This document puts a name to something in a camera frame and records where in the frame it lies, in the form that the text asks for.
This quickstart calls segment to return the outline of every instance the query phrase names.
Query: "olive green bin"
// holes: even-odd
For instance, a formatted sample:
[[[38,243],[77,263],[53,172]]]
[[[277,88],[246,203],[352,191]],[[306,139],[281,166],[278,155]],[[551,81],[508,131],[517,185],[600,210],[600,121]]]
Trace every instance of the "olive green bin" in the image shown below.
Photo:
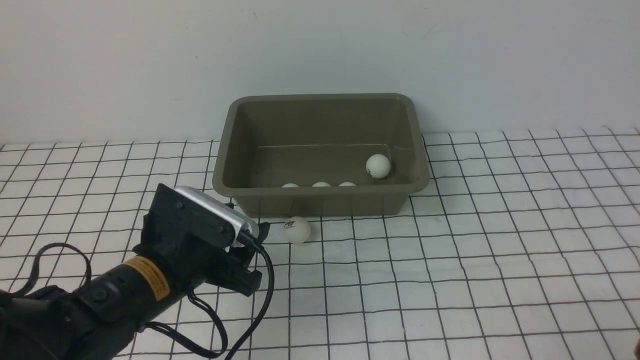
[[[392,162],[384,179],[365,169],[373,154]],[[394,215],[429,167],[406,96],[253,96],[229,108],[212,181],[251,217]],[[320,181],[331,187],[311,187]]]

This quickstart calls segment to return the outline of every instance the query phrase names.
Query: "robotic arm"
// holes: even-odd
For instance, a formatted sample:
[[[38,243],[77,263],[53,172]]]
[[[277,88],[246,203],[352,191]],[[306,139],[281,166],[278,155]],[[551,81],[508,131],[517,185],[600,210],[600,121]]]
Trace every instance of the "robotic arm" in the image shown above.
[[[0,359],[110,360],[132,341],[135,332],[147,328],[198,355],[218,357],[227,349],[227,333],[213,309],[193,290],[207,282],[252,295],[262,274],[247,268],[258,252],[269,272],[267,295],[254,322],[227,354],[230,359],[258,326],[271,301],[273,265],[262,247],[268,232],[269,224],[257,225],[198,190],[160,184],[144,218],[141,242],[133,248],[137,256],[91,279],[84,254],[68,244],[50,244],[36,255],[22,289],[0,291]],[[57,286],[29,293],[38,278],[40,256],[52,247],[67,247],[84,256],[84,283],[72,293]],[[172,327],[153,322],[185,296],[211,316],[220,332],[220,352],[204,349]]]

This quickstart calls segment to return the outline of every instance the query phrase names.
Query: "black grid line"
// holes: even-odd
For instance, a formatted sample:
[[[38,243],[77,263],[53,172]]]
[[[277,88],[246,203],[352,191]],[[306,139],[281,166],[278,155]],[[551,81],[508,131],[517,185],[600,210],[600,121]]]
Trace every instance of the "black grid line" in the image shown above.
[[[387,222],[385,221],[384,215],[382,216],[382,226],[385,229],[385,239],[387,241],[387,249],[389,251],[389,256],[391,257],[391,246],[389,245],[389,233],[387,231]],[[400,312],[400,323],[402,324],[402,328],[405,329],[405,326],[404,326],[404,313],[403,313],[403,309],[402,309],[402,302],[400,300],[400,289],[398,289],[397,275],[396,275],[396,271],[394,270],[393,259],[391,260],[391,273],[394,276],[394,287],[396,288],[396,299],[398,301],[398,310]],[[404,339],[404,349],[406,350],[406,356],[409,357],[409,344],[406,342],[406,331],[403,331],[403,339]]]
[[[547,163],[547,161],[546,161],[545,159],[543,159],[543,161],[545,162],[545,164],[546,164],[546,166],[547,166],[547,168],[548,168],[548,163]],[[545,223],[547,224],[547,227],[548,227],[548,221],[547,221],[547,219],[546,219],[546,218],[544,218],[544,217],[543,217],[543,219],[544,219],[544,221],[545,221]],[[558,241],[557,241],[557,239],[556,239],[556,236],[555,236],[553,233],[551,233],[551,236],[553,237],[554,242],[556,243],[556,246],[560,249],[560,245],[558,244]],[[574,283],[575,283],[576,288],[578,289],[578,292],[580,292],[580,295],[582,296],[582,299],[586,301],[586,297],[584,296],[584,292],[583,292],[583,290],[580,288],[580,285],[578,284],[577,280],[575,279],[575,274],[573,273],[573,270],[572,270],[572,268],[571,268],[571,264],[569,264],[569,261],[566,259],[566,257],[564,256],[564,254],[561,254],[561,255],[562,255],[562,257],[563,257],[564,261],[566,262],[566,266],[568,267],[569,272],[571,273],[571,277],[573,278],[573,281],[574,281]],[[601,330],[601,328],[600,328],[600,325],[598,324],[598,320],[596,320],[596,317],[595,317],[595,315],[593,314],[593,311],[591,310],[591,308],[590,308],[590,307],[587,307],[587,308],[589,309],[589,314],[591,315],[591,318],[593,319],[593,322],[596,324],[596,327],[598,328],[598,331],[600,332],[600,335],[602,336],[602,340],[603,340],[603,341],[604,341],[604,343],[607,345],[607,349],[608,349],[608,351],[609,351],[609,354],[611,355],[611,357],[613,357],[613,351],[611,350],[611,346],[610,346],[610,344],[607,342],[607,338],[604,336],[604,333],[602,332],[602,330]]]
[[[484,160],[486,161],[487,167],[489,168],[489,171],[491,172],[491,175],[492,175],[493,179],[495,180],[495,174],[493,173],[493,169],[491,169],[491,165],[489,164],[489,161],[486,159],[486,154],[485,154],[484,149],[482,148],[482,146],[480,146],[480,149],[483,152]],[[456,158],[457,158],[458,155],[456,153],[455,147],[454,147],[453,152],[454,152],[454,154],[456,155]],[[460,165],[460,160],[458,160],[457,162],[458,162],[458,166],[460,167],[460,171],[462,171],[462,165]],[[466,179],[465,179],[465,185],[466,185],[467,190],[469,191],[469,193],[471,193],[471,189],[469,188],[469,183],[467,182]],[[480,226],[482,227],[482,231],[485,233],[486,231],[484,230],[484,225],[482,223],[482,218],[480,218],[480,214],[478,212],[478,208],[477,208],[477,205],[476,205],[476,200],[474,200],[473,197],[471,197],[471,203],[474,205],[474,210],[476,211],[476,216],[477,216],[478,222],[480,223]],[[518,319],[518,315],[516,314],[516,311],[513,308],[513,303],[511,301],[511,295],[509,294],[509,290],[507,289],[507,284],[504,281],[504,274],[502,273],[502,269],[500,269],[500,265],[498,264],[498,261],[495,259],[495,253],[493,252],[493,247],[491,245],[491,242],[489,242],[489,238],[487,237],[486,233],[484,235],[484,239],[486,240],[487,245],[489,246],[489,250],[491,251],[493,262],[495,263],[495,266],[498,268],[498,271],[500,273],[500,277],[502,278],[502,286],[504,287],[504,293],[507,295],[507,299],[509,300],[509,306],[511,307],[511,312],[513,313],[513,318],[516,320],[516,324],[518,325],[518,330],[520,331],[520,334],[522,335],[522,342],[524,343],[524,346],[527,349],[527,354],[529,355],[529,359],[532,359],[531,351],[529,350],[529,346],[527,345],[527,342],[525,341],[524,334],[522,334],[522,326],[520,325],[520,320]]]
[[[411,197],[409,197],[409,202],[411,204],[411,212],[414,215],[413,222],[415,224],[415,228],[418,229],[418,223],[415,220],[415,208],[413,207],[413,201],[412,201]],[[427,276],[429,277],[429,283],[431,285],[431,291],[433,291],[433,295],[434,295],[433,296],[433,301],[435,302],[436,312],[438,313],[438,320],[440,321],[440,331],[442,331],[442,336],[445,336],[444,323],[442,322],[442,314],[440,313],[441,308],[440,308],[440,304],[439,304],[439,301],[438,301],[438,297],[436,295],[436,288],[433,285],[433,281],[431,281],[432,280],[431,272],[429,271],[429,265],[427,264],[427,256],[426,256],[426,252],[424,251],[424,245],[422,244],[422,241],[420,241],[420,250],[422,251],[422,257],[424,258],[424,267],[427,269]],[[444,346],[445,346],[445,349],[447,351],[447,358],[449,360],[451,360],[451,351],[449,350],[449,343],[446,340],[444,341]]]
[[[637,331],[637,322],[640,321],[634,318],[634,314],[637,316],[636,307],[640,301],[640,291],[635,290],[634,286],[640,279],[640,242],[630,236],[632,232],[640,229],[640,204],[637,203],[635,188],[630,187],[640,186],[637,184],[638,177],[634,175],[640,175],[640,170],[636,167],[640,160],[638,157],[640,155],[640,133],[636,129],[620,131],[600,129],[592,133],[584,130],[538,133],[521,131],[517,133],[425,135],[423,141],[427,155],[430,156],[429,166],[434,174],[433,182],[423,192],[411,195],[405,209],[400,214],[384,217],[318,217],[309,219],[314,227],[319,227],[320,244],[316,245],[319,245],[318,251],[321,252],[320,261],[316,260],[317,255],[312,261],[304,261],[299,257],[296,258],[300,259],[299,261],[293,261],[292,250],[297,246],[304,247],[306,245],[291,245],[284,239],[274,238],[277,236],[274,235],[277,234],[277,231],[272,232],[272,237],[268,239],[266,246],[276,264],[276,291],[282,291],[282,295],[287,295],[289,303],[286,306],[284,304],[278,306],[277,302],[272,302],[271,307],[274,310],[265,319],[279,320],[280,322],[276,321],[273,324],[281,323],[282,326],[285,326],[281,329],[269,330],[269,332],[273,330],[274,333],[282,334],[281,340],[285,341],[282,343],[281,340],[278,340],[278,343],[265,344],[263,338],[262,344],[258,344],[252,336],[248,340],[248,346],[243,347],[241,351],[244,356],[248,354],[250,358],[256,358],[260,357],[255,353],[256,350],[282,349],[287,351],[288,358],[292,359],[295,357],[292,354],[292,349],[295,349],[296,352],[304,352],[307,349],[314,351],[314,349],[321,347],[323,351],[327,351],[327,356],[335,357],[333,354],[335,346],[359,345],[362,346],[362,351],[365,347],[367,349],[366,354],[363,353],[362,357],[370,359],[374,357],[372,352],[376,351],[376,347],[384,346],[386,343],[390,346],[403,347],[405,350],[402,352],[407,352],[410,356],[410,348],[416,342],[437,340],[444,343],[443,351],[446,349],[447,357],[450,359],[454,352],[458,351],[457,348],[451,347],[457,346],[457,343],[456,345],[450,343],[455,340],[462,341],[469,346],[477,345],[477,350],[486,351],[487,356],[493,359],[497,357],[496,354],[492,354],[492,351],[496,351],[493,344],[501,344],[500,339],[510,337],[518,338],[522,342],[522,345],[519,345],[522,346],[521,352],[511,358],[532,358],[534,357],[534,349],[529,348],[530,337],[548,335],[559,336],[558,345],[560,345],[559,340],[562,338],[563,345],[561,346],[564,349],[558,349],[558,351],[566,351],[571,358],[576,358],[576,354],[573,354],[568,346],[566,335],[595,334],[596,332],[600,334],[598,337],[602,339],[601,350],[607,351],[611,356],[622,350],[629,352],[630,350],[616,348],[620,346],[620,341],[616,341],[616,336],[625,331]],[[36,246],[47,241],[85,241],[82,245],[86,248],[87,255],[92,259],[92,263],[97,263],[95,275],[100,275],[101,272],[112,267],[111,265],[117,265],[119,263],[117,260],[123,261],[132,256],[130,245],[139,241],[141,217],[148,210],[155,190],[150,186],[152,187],[158,181],[168,185],[186,182],[190,186],[202,187],[201,190],[214,193],[210,182],[211,165],[216,160],[216,155],[212,152],[218,143],[219,141],[209,140],[204,142],[0,145],[0,176],[2,176],[2,181],[0,181],[0,281],[9,288],[24,283],[26,280],[26,276],[23,274],[24,267],[28,261],[33,260]],[[543,144],[552,145],[553,148],[544,149],[542,148],[545,146]],[[469,151],[478,147],[476,152]],[[486,151],[489,148],[491,149],[490,156]],[[186,159],[189,159],[190,162],[183,166],[183,161]],[[586,160],[593,160],[593,162],[585,164]],[[479,167],[474,168],[474,166],[480,166],[477,161],[484,163],[484,170]],[[558,161],[568,161],[568,163],[563,165]],[[524,165],[531,164],[533,166],[523,167],[521,162]],[[140,164],[143,166],[142,168],[133,166]],[[496,168],[502,164],[514,165]],[[603,176],[611,176],[612,179],[601,183],[591,183],[589,182],[591,178],[588,176],[592,176],[594,173],[587,173],[591,170],[602,171]],[[516,177],[522,179],[524,182],[522,186],[502,188],[505,179]],[[86,189],[73,189],[74,191],[70,192],[68,184],[65,182],[81,183],[83,186],[86,185]],[[575,198],[578,193],[590,194],[593,200],[590,203],[570,202],[570,196]],[[604,204],[605,199],[602,198],[602,194],[608,193],[619,194],[618,202],[608,201],[607,204]],[[99,197],[103,202],[100,206],[94,206],[91,209],[83,207],[83,204],[89,201],[89,195],[95,195],[96,198],[92,199]],[[480,200],[476,199],[479,195],[487,196],[484,199],[501,201],[503,206],[495,209],[485,207],[479,202]],[[551,195],[557,197],[558,201],[549,200]],[[515,207],[512,207],[513,199],[521,199],[523,196],[530,197],[529,201],[535,207],[532,209],[521,208],[521,205],[517,203]],[[467,201],[468,203],[462,207],[456,208],[454,206],[453,209],[445,206],[446,204],[455,205],[456,201]],[[442,209],[425,211],[425,204],[434,202],[439,203]],[[43,207],[34,209],[35,204],[43,204]],[[589,221],[590,218],[586,218],[585,221],[584,218],[578,219],[576,215],[577,213],[590,214],[597,211],[602,213],[602,221],[598,221],[597,218],[594,221]],[[521,227],[522,219],[536,221],[535,217],[532,217],[534,216],[533,212],[539,214],[537,216],[541,222],[540,226]],[[578,221],[562,222],[549,218],[553,214],[561,213],[572,214],[573,218]],[[67,220],[73,218],[70,231],[58,231],[58,229],[64,230],[64,227],[46,225],[51,223],[45,224],[47,219],[51,219],[54,215]],[[455,222],[455,219],[460,219],[462,215],[476,219],[477,225]],[[621,222],[620,218],[616,218],[618,216],[623,217],[624,221]],[[512,226],[486,227],[483,222],[484,218],[509,219],[507,221],[510,221]],[[84,226],[76,227],[76,223],[81,222],[80,219],[84,219],[83,222],[89,222],[78,224]],[[340,221],[351,222],[351,229],[345,234],[332,233],[331,236],[327,236],[325,226]],[[415,226],[416,235],[404,233],[399,236],[390,236],[392,233],[398,232],[399,229],[394,228],[396,224],[406,225],[407,221],[413,224],[412,227]],[[442,222],[442,224],[446,222],[445,227],[442,227],[442,224],[438,225],[438,222]],[[277,219],[272,222],[272,227],[277,229],[282,224],[282,219]],[[367,224],[367,226],[375,228],[377,233],[367,231],[359,224]],[[596,233],[610,234],[615,239],[603,242],[603,239],[596,237]],[[581,241],[579,244],[572,243],[572,239],[567,238],[567,236],[574,235],[579,236],[575,239],[575,241]],[[460,236],[478,239],[486,245],[477,251],[467,248],[475,245],[467,245],[469,244],[467,242],[458,243]],[[540,241],[549,241],[548,245],[541,246],[535,242],[534,246],[529,248],[537,236],[541,236]],[[105,243],[108,240],[121,242]],[[351,259],[350,256],[334,261],[326,257],[329,249],[327,246],[331,245],[334,246],[332,249],[337,249],[337,247],[346,244],[353,245],[354,259]],[[387,253],[387,257],[371,257],[371,251],[379,250],[374,248],[373,244],[384,244],[382,251]],[[391,256],[390,252],[398,250],[398,246],[419,246],[419,248],[412,248],[415,249],[415,253],[411,256]],[[80,283],[82,279],[80,269],[78,269],[77,275],[71,275],[73,273],[70,272],[68,265],[65,265],[63,272],[56,271],[57,268],[61,268],[62,256],[68,256],[67,254],[68,252],[62,251],[47,253],[43,256],[44,272],[50,272],[48,277],[43,277],[43,282],[46,281],[47,284]],[[618,254],[623,254],[626,258],[618,259],[616,258]],[[416,270],[411,269],[412,266],[417,266],[417,262],[424,264],[425,269],[421,271],[426,272],[425,276],[412,276],[416,275],[414,272]],[[354,272],[357,273],[353,276],[357,275],[357,277],[351,277],[349,281],[340,285],[328,284],[326,269],[333,265],[353,266]],[[293,266],[301,271],[305,269],[305,266],[322,266],[322,281],[308,286],[298,281],[293,286],[291,282]],[[482,270],[482,266],[487,266],[489,270]],[[514,270],[514,266],[521,266],[525,270]],[[264,268],[258,266],[257,260],[253,262],[253,267],[258,270]],[[378,276],[372,275],[371,270],[368,270],[372,268],[389,268],[390,270],[388,274]],[[285,279],[288,284],[278,284],[278,279]],[[507,283],[519,284],[521,282],[531,283],[531,281],[540,287],[541,295],[531,299],[520,297],[517,303],[514,302]],[[589,284],[589,281],[605,281],[598,284],[608,286],[607,289],[610,289],[607,290],[605,296],[594,295],[592,289],[585,288],[585,284]],[[493,286],[496,286],[496,283],[501,283],[506,295],[504,302],[476,302],[475,289],[471,291],[471,282],[480,285],[493,282]],[[456,289],[462,290],[466,287],[470,302],[453,303],[444,297],[444,294],[436,294],[436,289],[446,288],[455,283],[458,284],[454,286]],[[365,307],[367,299],[363,286],[384,284],[395,287],[396,294],[393,297],[397,299],[397,307],[391,309],[387,309],[386,306],[382,309]],[[575,294],[570,297],[560,296],[565,289],[558,288],[558,284],[566,284],[573,288]],[[343,288],[354,296],[355,290],[358,290],[359,296],[351,300],[358,304],[359,310],[351,311],[355,309],[345,308],[343,310],[349,311],[340,313],[330,311],[328,290],[335,288]],[[323,289],[324,308],[317,308],[303,314],[292,314],[292,290],[313,289]],[[372,315],[386,313],[385,316],[395,317],[396,314],[399,314],[398,322],[401,322],[406,330],[406,321],[409,319],[407,309],[402,303],[402,299],[404,299],[402,297],[407,296],[408,293],[402,291],[408,291],[408,289],[424,289],[424,291],[430,289],[429,291],[433,292],[430,295],[433,296],[430,304],[418,307],[409,306],[408,310],[411,311],[411,314],[431,311],[434,318],[437,314],[434,323],[424,324],[424,326],[430,329],[437,328],[437,333],[441,335],[434,336],[433,331],[429,336],[425,333],[422,337],[418,336],[417,338],[415,338],[415,334],[408,338],[407,333],[384,334],[382,341],[378,341],[381,335],[377,334],[376,339],[372,341],[371,327],[374,324],[367,323],[367,317]],[[260,295],[264,295],[264,292],[265,289],[258,290]],[[220,309],[221,296],[224,297],[230,293],[231,291],[226,289],[211,287],[202,288],[198,292],[199,295],[212,297],[215,295],[212,299],[216,301],[215,309],[217,311]],[[252,307],[250,311],[249,309],[243,311],[238,305],[238,308],[232,309],[231,313],[222,314],[226,318],[225,323],[228,322],[233,326],[235,323],[252,321],[255,317],[257,301],[251,299],[248,304]],[[520,317],[523,312],[527,313],[532,308],[541,307],[546,309],[545,312],[549,316],[549,320],[546,320],[549,324],[548,329],[532,328]],[[204,327],[198,327],[198,329],[206,329],[211,324],[207,319],[200,320],[197,317],[194,318],[193,315],[190,318],[183,316],[191,314],[197,309],[192,309],[187,305],[182,306],[182,303],[178,304],[177,308],[179,311],[175,321],[169,321],[175,327],[202,324],[200,326]],[[501,311],[511,312],[515,323],[513,326],[510,325],[504,334],[487,332],[479,316],[479,310],[486,314],[487,309],[501,309]],[[589,322],[593,323],[574,326],[573,323],[567,321],[576,321],[576,319],[567,318],[566,315],[558,313],[558,309],[584,310],[582,314],[586,315]],[[619,320],[616,322],[606,320],[602,324],[602,317],[609,315],[602,313],[602,311],[607,311],[606,309],[616,309],[619,312],[616,315]],[[442,311],[447,311],[448,315],[452,311],[473,311],[478,326],[480,326],[479,334],[464,337],[448,335],[445,332],[446,324]],[[364,340],[346,341],[330,329],[330,316],[339,318],[340,316],[355,315],[362,316]],[[292,335],[299,336],[299,334],[292,334],[290,321],[310,316],[324,317],[326,338],[308,341],[302,337],[301,343],[291,343]],[[211,327],[211,333],[207,332],[206,340],[201,340],[202,344],[208,341],[210,347],[215,346],[214,333],[215,331]],[[229,340],[233,343],[236,339],[230,338]],[[147,341],[148,339],[136,334],[133,343],[118,358],[136,359],[138,356],[152,355],[171,360],[174,355],[184,354],[174,348],[173,342],[171,342],[170,348],[149,352],[148,350],[154,350],[154,347],[150,347],[150,343]],[[484,343],[484,350],[479,348],[481,342]]]
[[[433,164],[429,163],[429,166],[431,167],[431,173],[433,173]],[[436,179],[434,179],[434,181],[435,181],[435,186],[436,186],[436,189],[438,191],[438,194],[440,194],[440,187],[438,186],[438,181]],[[442,206],[443,211],[446,211],[445,204],[444,204],[444,201],[442,200],[442,198],[440,198],[440,205]],[[454,232],[453,232],[453,229],[451,227],[451,222],[449,221],[448,217],[446,219],[447,219],[447,227],[449,227],[449,232],[453,235]],[[460,259],[460,250],[458,249],[458,244],[456,244],[455,241],[453,241],[453,246],[456,249],[456,255],[457,255],[457,258],[458,258],[458,263],[460,264],[460,268],[462,269],[462,272],[464,273],[464,278],[468,279],[469,276],[467,275],[467,270],[465,269],[464,265],[462,264],[462,260]],[[469,285],[468,281],[465,281],[465,284],[467,285],[467,291],[468,291],[468,294],[469,294],[469,298],[471,298],[471,304],[473,305],[474,313],[476,314],[476,321],[477,321],[478,326],[480,328],[480,333],[482,334],[482,339],[484,341],[484,347],[486,349],[487,356],[489,356],[489,358],[491,359],[491,352],[489,351],[489,344],[487,343],[486,336],[484,335],[483,324],[482,324],[482,321],[480,321],[480,316],[478,315],[478,311],[477,311],[477,308],[476,308],[476,303],[475,303],[475,300],[474,300],[474,296],[473,296],[473,293],[471,292],[471,286]],[[446,333],[444,332],[444,328],[443,328],[443,337],[445,337],[445,338],[447,337]]]

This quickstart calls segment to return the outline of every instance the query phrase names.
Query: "screw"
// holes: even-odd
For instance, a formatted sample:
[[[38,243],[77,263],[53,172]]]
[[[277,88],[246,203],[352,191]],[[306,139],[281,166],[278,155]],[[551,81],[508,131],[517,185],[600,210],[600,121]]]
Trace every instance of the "screw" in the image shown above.
[[[103,302],[107,300],[107,296],[109,294],[103,289],[98,289],[98,290],[95,290],[91,295],[92,295],[92,300],[94,302]]]

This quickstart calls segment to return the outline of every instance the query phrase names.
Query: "white wall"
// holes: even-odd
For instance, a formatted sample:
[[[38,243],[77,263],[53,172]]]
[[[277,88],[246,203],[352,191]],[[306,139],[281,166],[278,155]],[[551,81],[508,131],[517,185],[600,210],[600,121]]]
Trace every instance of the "white wall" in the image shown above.
[[[257,94],[401,92],[425,131],[634,125],[638,0],[0,0],[0,142],[219,136]]]

